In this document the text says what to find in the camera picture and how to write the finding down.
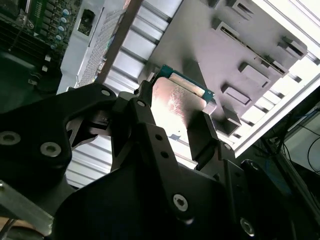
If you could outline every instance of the green circuit board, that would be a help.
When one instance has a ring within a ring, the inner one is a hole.
[[[17,24],[17,10],[21,12],[26,0],[0,0],[0,20],[20,29]],[[24,27],[23,32],[36,38],[51,48],[50,57],[59,64],[68,47],[82,0],[32,0],[28,19],[33,28]]]

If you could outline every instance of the rectangular slot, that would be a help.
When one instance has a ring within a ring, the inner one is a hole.
[[[243,5],[242,3],[238,3],[238,8],[240,9],[240,10],[242,10],[243,12],[245,12],[247,15],[253,15],[254,13],[252,12],[252,11],[250,11],[250,9],[249,8],[247,8],[245,5]]]
[[[212,21],[212,28],[216,31],[221,30],[222,32],[225,32],[232,36],[233,38],[238,38],[239,33],[232,29],[229,25],[227,25],[225,22],[221,21],[219,18],[215,18]]]
[[[284,76],[288,73],[288,70],[284,66],[270,56],[265,56],[264,60],[261,62],[261,65],[265,66],[274,75]]]
[[[89,36],[93,26],[95,16],[96,15],[94,14],[93,11],[89,9],[85,9],[82,13],[81,21],[77,30],[80,33],[83,33],[84,35]]]
[[[247,97],[246,95],[242,94],[241,92],[229,85],[225,85],[224,87],[222,87],[221,90],[224,94],[232,97],[233,99],[237,100],[245,106],[251,102],[251,99],[249,97]]]
[[[244,74],[247,78],[253,80],[262,88],[264,88],[270,82],[269,78],[267,78],[265,75],[257,71],[255,68],[253,68],[246,62],[240,65],[239,71],[240,73]]]
[[[273,68],[273,70],[275,72],[278,72],[281,76],[283,76],[287,73],[285,70],[283,70],[279,66],[277,66],[277,64],[275,64],[274,62],[270,62],[268,60],[268,58],[259,55],[250,46],[248,46],[246,43],[241,41],[239,39],[240,34],[237,31],[235,31],[234,29],[232,29],[230,26],[228,26],[225,22],[221,21],[218,18],[215,18],[212,22],[212,28],[216,31],[220,30],[221,32],[226,34],[228,37],[230,37],[231,39],[233,39],[234,41],[236,41],[237,43],[241,44],[243,47],[245,47],[246,49],[248,49],[252,53],[254,53],[259,59],[261,59],[261,61],[269,63],[270,67]]]
[[[242,2],[242,0],[229,0],[228,6],[230,6],[243,19],[250,20],[254,13]]]
[[[279,42],[279,47],[285,50],[292,57],[301,60],[307,53],[307,47],[299,45],[296,41],[288,37],[283,38],[283,42]]]

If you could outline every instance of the electronic component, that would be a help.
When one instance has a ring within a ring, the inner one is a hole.
[[[49,30],[49,26],[45,23],[42,23],[42,28],[45,30]]]
[[[47,3],[47,4],[46,4],[46,9],[48,9],[48,10],[51,11],[51,12],[53,12],[54,9],[55,9],[55,7],[54,7],[52,4]]]
[[[22,0],[0,0],[0,22],[5,22],[11,25],[14,32],[6,32],[1,28],[3,35],[10,36],[15,32],[19,32],[21,29],[22,22],[18,23],[18,15],[21,14],[20,9],[24,9]],[[77,19],[79,8],[82,0],[32,0],[30,1],[28,11],[28,21],[32,27],[24,27],[23,32],[31,37],[31,39],[40,40],[46,44],[48,51],[52,50],[55,54],[51,55],[51,64],[48,69],[54,66],[60,68],[62,58],[64,57],[65,51],[69,44],[69,39],[74,29],[74,24]],[[0,42],[0,47],[4,47],[5,43]],[[26,48],[33,48],[32,41],[24,43]],[[33,56],[22,56],[24,60],[28,61]]]
[[[62,14],[63,14],[63,16],[69,16],[70,12],[68,9],[63,9]]]
[[[50,11],[48,11],[48,10],[45,10],[45,11],[44,11],[44,15],[46,15],[48,18],[51,18],[52,15],[53,15],[53,13],[50,12]]]
[[[58,26],[58,30],[61,31],[61,32],[64,32],[65,28],[63,26]]]
[[[15,19],[19,14],[19,0],[1,0],[0,13]]]
[[[50,19],[47,18],[46,16],[43,17],[42,21],[45,23],[45,24],[50,24]]]
[[[43,35],[43,36],[47,36],[48,32],[41,29],[40,30],[40,34]]]
[[[60,18],[60,21],[64,24],[66,24],[68,22],[68,20],[65,17]]]

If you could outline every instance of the cable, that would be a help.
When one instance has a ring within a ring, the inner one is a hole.
[[[0,231],[0,240],[5,240],[7,238],[7,234],[9,230],[15,224],[16,221],[17,221],[16,219],[11,219],[11,218],[8,221],[6,221],[5,225]]]
[[[304,128],[304,129],[307,129],[307,130],[308,130],[308,131],[310,131],[311,133],[313,133],[313,134],[315,134],[315,135],[318,135],[318,136],[320,137],[320,134],[318,134],[318,133],[316,133],[316,132],[312,131],[311,129],[309,129],[309,128],[307,128],[307,127],[303,126],[303,125],[300,125],[300,124],[298,124],[298,126],[300,126],[300,127]]]
[[[318,174],[318,175],[320,175],[320,174],[319,174],[319,173],[320,173],[320,170],[316,170],[316,169],[311,165],[309,156],[310,156],[310,150],[311,150],[312,146],[313,146],[313,145],[316,143],[316,141],[318,141],[319,139],[320,139],[320,137],[318,137],[316,140],[314,140],[314,141],[311,143],[311,145],[310,145],[310,147],[309,147],[309,149],[308,149],[308,153],[307,153],[307,159],[308,159],[309,166],[310,166],[310,168],[312,168],[312,170],[313,170],[316,174]]]
[[[290,160],[290,162],[292,163],[292,159],[291,159],[291,156],[290,156],[290,152],[289,152],[289,150],[288,150],[288,148],[287,148],[287,146],[286,146],[285,144],[283,144],[283,148],[285,148],[286,151],[288,152],[289,160]]]

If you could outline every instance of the black metal bracket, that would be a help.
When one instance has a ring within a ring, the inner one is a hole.
[[[111,109],[116,98],[107,87],[91,84],[1,114],[1,179],[17,190],[57,184],[74,141],[78,145],[96,136],[82,128],[83,121]]]
[[[231,224],[237,230],[236,236],[243,239],[257,237],[246,175],[236,164],[232,148],[218,139],[210,116],[204,112],[199,112],[191,122],[187,134],[192,159],[198,162],[196,169],[212,176],[225,187]],[[253,227],[248,228],[251,233],[243,234],[244,222]]]

